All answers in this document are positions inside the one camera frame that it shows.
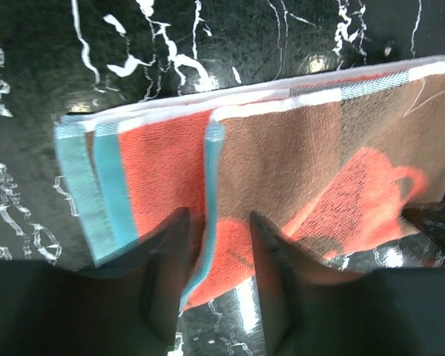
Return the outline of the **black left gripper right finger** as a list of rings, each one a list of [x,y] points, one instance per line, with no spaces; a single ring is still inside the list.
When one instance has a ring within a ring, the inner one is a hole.
[[[250,232],[268,355],[445,355],[445,268],[340,271],[258,212]]]

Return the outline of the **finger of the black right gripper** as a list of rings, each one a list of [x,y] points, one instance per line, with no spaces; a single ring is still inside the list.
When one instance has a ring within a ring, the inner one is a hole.
[[[445,195],[440,202],[407,206],[401,215],[445,253]]]

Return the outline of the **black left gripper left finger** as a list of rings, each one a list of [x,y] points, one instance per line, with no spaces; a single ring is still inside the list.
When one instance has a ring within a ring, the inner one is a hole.
[[[174,344],[191,217],[98,268],[0,261],[0,355],[165,355]]]

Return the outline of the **orange patterned towel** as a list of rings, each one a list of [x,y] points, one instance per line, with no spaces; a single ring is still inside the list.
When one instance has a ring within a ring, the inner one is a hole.
[[[194,219],[181,309],[254,274],[248,216],[317,257],[415,233],[445,194],[445,56],[63,116],[57,159],[95,263]]]

